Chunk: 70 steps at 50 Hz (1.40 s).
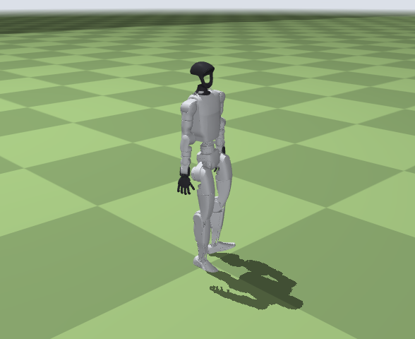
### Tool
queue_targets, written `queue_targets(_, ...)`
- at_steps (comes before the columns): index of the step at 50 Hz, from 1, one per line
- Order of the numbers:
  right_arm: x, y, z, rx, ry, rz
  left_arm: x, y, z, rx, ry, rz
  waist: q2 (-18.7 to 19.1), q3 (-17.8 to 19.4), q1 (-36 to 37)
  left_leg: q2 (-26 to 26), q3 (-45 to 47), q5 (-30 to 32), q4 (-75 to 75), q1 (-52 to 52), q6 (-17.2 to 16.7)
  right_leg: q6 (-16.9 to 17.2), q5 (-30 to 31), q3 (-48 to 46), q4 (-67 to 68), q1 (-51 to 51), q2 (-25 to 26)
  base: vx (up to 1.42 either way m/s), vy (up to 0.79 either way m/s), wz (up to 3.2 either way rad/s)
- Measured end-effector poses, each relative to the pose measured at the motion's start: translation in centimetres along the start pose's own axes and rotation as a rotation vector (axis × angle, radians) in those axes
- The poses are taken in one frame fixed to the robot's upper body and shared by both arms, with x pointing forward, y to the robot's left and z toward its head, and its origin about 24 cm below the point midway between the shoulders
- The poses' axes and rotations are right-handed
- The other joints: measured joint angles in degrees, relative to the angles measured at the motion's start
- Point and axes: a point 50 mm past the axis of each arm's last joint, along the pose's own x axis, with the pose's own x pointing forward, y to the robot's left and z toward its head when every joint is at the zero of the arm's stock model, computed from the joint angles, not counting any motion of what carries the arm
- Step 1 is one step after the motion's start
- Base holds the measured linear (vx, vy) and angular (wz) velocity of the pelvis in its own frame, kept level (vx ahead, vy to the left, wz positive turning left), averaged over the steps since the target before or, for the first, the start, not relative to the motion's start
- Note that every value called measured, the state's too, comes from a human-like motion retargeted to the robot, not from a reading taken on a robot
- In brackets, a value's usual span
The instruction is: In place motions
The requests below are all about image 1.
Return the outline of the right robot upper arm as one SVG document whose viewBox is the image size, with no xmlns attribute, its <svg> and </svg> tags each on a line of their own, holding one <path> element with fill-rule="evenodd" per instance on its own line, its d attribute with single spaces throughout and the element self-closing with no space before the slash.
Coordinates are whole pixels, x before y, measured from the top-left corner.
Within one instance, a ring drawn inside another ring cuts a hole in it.
<svg viewBox="0 0 415 339">
<path fill-rule="evenodd" d="M 187 135 L 190 138 L 189 145 L 192 145 L 196 141 L 196 137 L 191 133 L 193 126 L 193 115 L 197 110 L 197 100 L 189 99 L 181 104 L 181 137 Z"/>
</svg>

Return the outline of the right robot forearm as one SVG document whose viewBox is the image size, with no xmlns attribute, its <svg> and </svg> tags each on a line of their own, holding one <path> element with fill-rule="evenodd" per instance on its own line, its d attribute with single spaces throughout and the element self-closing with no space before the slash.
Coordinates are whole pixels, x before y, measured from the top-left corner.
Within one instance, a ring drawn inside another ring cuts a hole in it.
<svg viewBox="0 0 415 339">
<path fill-rule="evenodd" d="M 190 138 L 187 135 L 183 135 L 180 143 L 181 151 L 181 173 L 188 174 L 188 167 L 191 163 L 191 151 L 192 147 L 189 146 Z"/>
</svg>

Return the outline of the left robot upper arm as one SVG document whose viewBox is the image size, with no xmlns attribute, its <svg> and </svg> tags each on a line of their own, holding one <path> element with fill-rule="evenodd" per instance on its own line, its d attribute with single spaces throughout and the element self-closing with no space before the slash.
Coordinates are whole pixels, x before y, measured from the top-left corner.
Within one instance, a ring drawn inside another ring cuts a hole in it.
<svg viewBox="0 0 415 339">
<path fill-rule="evenodd" d="M 220 96 L 220 105 L 221 105 L 221 110 L 220 110 L 220 129 L 223 129 L 225 124 L 226 124 L 226 120 L 225 118 L 221 117 L 222 113 L 223 113 L 223 106 L 224 106 L 224 100 L 225 100 L 225 93 L 219 90 L 215 90 L 219 93 Z"/>
</svg>

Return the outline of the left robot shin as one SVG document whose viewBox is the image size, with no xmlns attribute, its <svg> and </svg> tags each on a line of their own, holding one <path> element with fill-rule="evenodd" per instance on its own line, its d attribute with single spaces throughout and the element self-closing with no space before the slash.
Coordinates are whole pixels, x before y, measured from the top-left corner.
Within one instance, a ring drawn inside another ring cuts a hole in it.
<svg viewBox="0 0 415 339">
<path fill-rule="evenodd" d="M 212 231 L 212 246 L 213 244 L 214 246 L 218 245 L 218 240 L 219 240 L 220 232 L 221 232 L 223 221 L 224 221 L 225 204 L 224 204 L 223 209 L 221 209 L 218 212 L 212 212 L 212 215 L 210 217 L 210 228 Z M 216 243 L 216 239 L 217 239 L 217 243 Z"/>
</svg>

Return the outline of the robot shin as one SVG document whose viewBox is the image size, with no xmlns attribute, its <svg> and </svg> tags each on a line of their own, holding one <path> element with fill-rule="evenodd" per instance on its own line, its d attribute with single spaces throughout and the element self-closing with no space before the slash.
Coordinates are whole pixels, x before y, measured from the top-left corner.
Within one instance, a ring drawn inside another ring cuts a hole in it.
<svg viewBox="0 0 415 339">
<path fill-rule="evenodd" d="M 193 221 L 193 231 L 198 245 L 199 261 L 204 263 L 204 259 L 205 261 L 207 260 L 208 244 L 210 241 L 210 219 L 207 219 L 204 225 L 200 213 L 196 213 L 193 216 Z"/>
<path fill-rule="evenodd" d="M 212 215 L 210 217 L 210 228 L 212 231 L 212 246 L 213 244 L 214 246 L 218 245 L 218 240 L 219 240 L 220 232 L 221 232 L 223 221 L 224 221 L 225 204 L 224 204 L 223 209 L 221 209 L 218 212 L 212 212 Z M 216 239 L 217 239 L 217 243 L 216 243 Z"/>
</svg>

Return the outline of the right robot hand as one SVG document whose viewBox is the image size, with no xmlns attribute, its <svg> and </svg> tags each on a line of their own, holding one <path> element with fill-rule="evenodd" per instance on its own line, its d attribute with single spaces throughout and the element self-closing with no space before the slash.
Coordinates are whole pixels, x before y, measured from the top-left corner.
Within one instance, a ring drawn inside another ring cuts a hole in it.
<svg viewBox="0 0 415 339">
<path fill-rule="evenodd" d="M 184 188 L 184 194 L 186 195 L 186 188 L 187 188 L 187 192 L 190 195 L 190 191 L 189 191 L 189 186 L 191 186 L 191 188 L 193 190 L 195 190 L 195 188 L 193 187 L 192 183 L 190 182 L 190 179 L 188 178 L 190 176 L 190 167 L 188 167 L 188 174 L 182 174 L 181 173 L 181 168 L 180 168 L 180 179 L 178 181 L 178 188 L 177 191 L 179 191 L 180 187 L 181 187 L 181 194 L 183 193 L 183 188 Z"/>
</svg>

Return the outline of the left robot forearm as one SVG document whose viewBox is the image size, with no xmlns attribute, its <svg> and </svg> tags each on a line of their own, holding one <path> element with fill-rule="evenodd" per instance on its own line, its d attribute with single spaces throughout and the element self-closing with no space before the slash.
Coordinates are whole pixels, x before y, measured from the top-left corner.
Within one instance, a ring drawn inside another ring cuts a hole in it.
<svg viewBox="0 0 415 339">
<path fill-rule="evenodd" d="M 220 153 L 222 153 L 222 148 L 225 144 L 225 140 L 224 140 L 224 128 L 219 130 L 219 136 L 218 138 L 215 139 L 215 145 L 216 148 L 219 150 Z"/>
</svg>

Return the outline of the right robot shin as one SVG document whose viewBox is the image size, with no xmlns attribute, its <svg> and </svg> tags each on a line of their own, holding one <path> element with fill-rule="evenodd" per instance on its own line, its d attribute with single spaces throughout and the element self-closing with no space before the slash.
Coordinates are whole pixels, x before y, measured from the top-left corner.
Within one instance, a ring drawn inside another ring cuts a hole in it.
<svg viewBox="0 0 415 339">
<path fill-rule="evenodd" d="M 204 263 L 204 259 L 205 261 L 207 260 L 208 244 L 210 241 L 210 219 L 207 219 L 204 225 L 200 213 L 196 213 L 193 216 L 193 221 L 193 231 L 198 245 L 199 261 Z"/>
</svg>

